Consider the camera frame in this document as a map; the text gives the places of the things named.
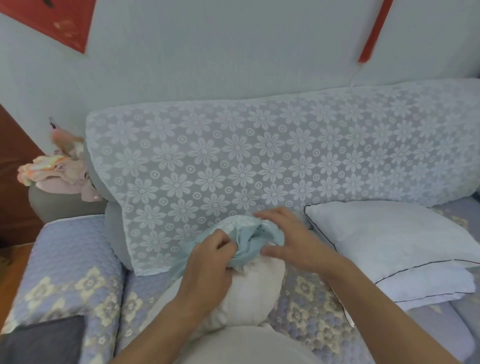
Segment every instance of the hand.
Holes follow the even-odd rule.
[[[227,263],[237,248],[223,230],[217,229],[190,254],[174,301],[189,310],[198,323],[225,298],[232,284]]]
[[[336,270],[335,263],[344,258],[311,234],[297,216],[286,207],[277,207],[253,214],[274,222],[285,235],[284,246],[266,245],[261,254],[282,259],[294,267],[327,278]]]

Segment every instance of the left hand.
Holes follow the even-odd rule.
[[[198,323],[225,298],[232,284],[227,263],[237,248],[223,230],[217,229],[190,254],[174,301],[189,310]]]

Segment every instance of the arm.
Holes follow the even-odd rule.
[[[271,220],[285,234],[285,246],[265,246],[262,254],[318,273],[352,316],[377,364],[459,364],[355,264],[310,234],[291,211],[278,207],[255,216]]]
[[[193,331],[225,298],[232,284],[226,267],[236,251],[222,230],[196,245],[177,296],[111,363],[173,363]]]

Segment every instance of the wooden floor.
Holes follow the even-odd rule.
[[[0,328],[3,326],[12,305],[33,244],[0,249],[0,259],[9,262],[0,268]]]

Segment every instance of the pile of clothes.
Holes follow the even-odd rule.
[[[81,194],[87,202],[102,197],[93,186],[84,159],[84,139],[51,123],[51,140],[58,149],[18,168],[17,179],[52,194]]]

